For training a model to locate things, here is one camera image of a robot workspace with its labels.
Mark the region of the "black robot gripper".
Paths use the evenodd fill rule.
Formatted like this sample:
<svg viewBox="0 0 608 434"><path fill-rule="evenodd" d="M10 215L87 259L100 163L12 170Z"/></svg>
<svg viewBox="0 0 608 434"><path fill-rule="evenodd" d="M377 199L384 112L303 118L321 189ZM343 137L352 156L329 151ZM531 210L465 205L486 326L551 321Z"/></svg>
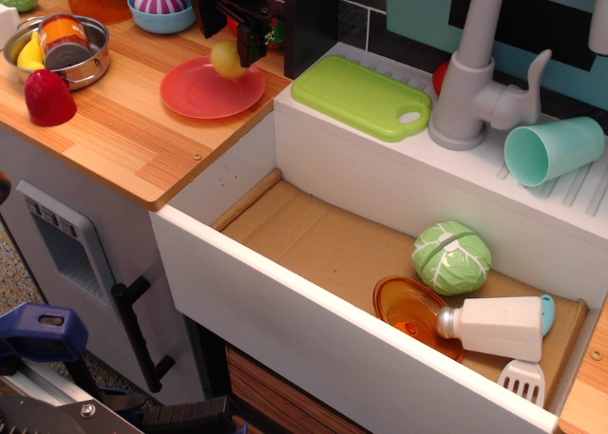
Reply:
<svg viewBox="0 0 608 434"><path fill-rule="evenodd" d="M191 0L203 36L208 39L227 25L227 18L238 22L270 22L273 16L267 0ZM265 27L243 22L237 26L237 55L242 67L250 67L268 54Z"/></svg>

